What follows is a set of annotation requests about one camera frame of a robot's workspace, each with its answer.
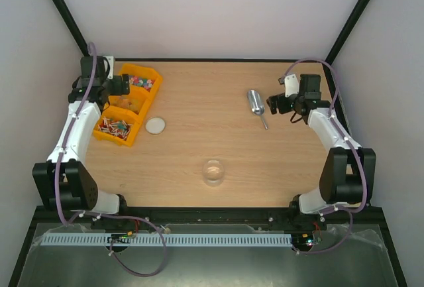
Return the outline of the metal scoop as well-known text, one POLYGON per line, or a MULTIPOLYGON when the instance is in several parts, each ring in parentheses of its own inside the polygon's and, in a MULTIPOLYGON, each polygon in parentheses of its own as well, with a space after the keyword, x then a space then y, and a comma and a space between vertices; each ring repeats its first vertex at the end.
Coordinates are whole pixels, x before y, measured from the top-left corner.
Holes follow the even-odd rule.
POLYGON ((247 91, 246 96, 252 113, 259 116, 264 128, 268 130, 268 124, 264 118, 265 107, 260 94, 256 90, 250 89, 247 91))

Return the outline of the yellow bin with star candies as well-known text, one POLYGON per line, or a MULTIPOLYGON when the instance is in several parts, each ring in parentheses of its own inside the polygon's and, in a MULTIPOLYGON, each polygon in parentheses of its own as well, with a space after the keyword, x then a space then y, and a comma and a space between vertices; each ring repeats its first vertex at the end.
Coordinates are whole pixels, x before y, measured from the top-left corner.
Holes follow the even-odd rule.
POLYGON ((162 76, 155 69, 134 64, 123 64, 119 74, 129 76, 131 94, 137 93, 149 100, 156 97, 163 82, 162 76))

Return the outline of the yellow bin with lollipops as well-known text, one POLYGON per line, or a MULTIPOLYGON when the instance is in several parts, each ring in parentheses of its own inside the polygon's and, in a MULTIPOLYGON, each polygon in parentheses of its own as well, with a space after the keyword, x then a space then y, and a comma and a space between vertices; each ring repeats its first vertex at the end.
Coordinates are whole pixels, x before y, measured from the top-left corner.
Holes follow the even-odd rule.
POLYGON ((140 129, 138 117, 132 111, 110 106, 102 112, 93 128, 93 136, 119 146, 132 146, 140 129))

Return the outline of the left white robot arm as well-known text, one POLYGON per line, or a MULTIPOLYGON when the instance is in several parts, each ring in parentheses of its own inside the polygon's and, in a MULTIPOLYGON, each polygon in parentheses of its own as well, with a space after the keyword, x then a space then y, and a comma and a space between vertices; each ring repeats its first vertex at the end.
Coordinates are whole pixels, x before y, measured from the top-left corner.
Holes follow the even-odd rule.
POLYGON ((110 96, 130 92, 127 76, 113 73, 112 56, 85 56, 81 75, 68 95, 68 114, 54 150, 46 162, 36 163, 32 177, 44 207, 85 210, 100 214, 119 212, 123 197, 99 189, 84 165, 89 140, 110 96))

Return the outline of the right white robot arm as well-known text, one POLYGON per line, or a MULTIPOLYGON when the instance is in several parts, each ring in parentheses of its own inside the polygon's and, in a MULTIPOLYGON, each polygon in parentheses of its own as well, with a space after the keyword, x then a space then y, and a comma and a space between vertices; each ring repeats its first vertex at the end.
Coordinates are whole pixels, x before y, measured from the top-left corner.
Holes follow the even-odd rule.
POLYGON ((311 222, 312 214, 324 215, 340 207, 362 210, 372 195, 376 153, 356 142, 341 125, 331 103, 321 99, 321 76, 291 74, 279 82, 285 92, 266 100, 271 113, 299 115, 290 121, 304 121, 327 151, 318 187, 298 196, 298 206, 289 212, 290 223, 301 229, 311 222))

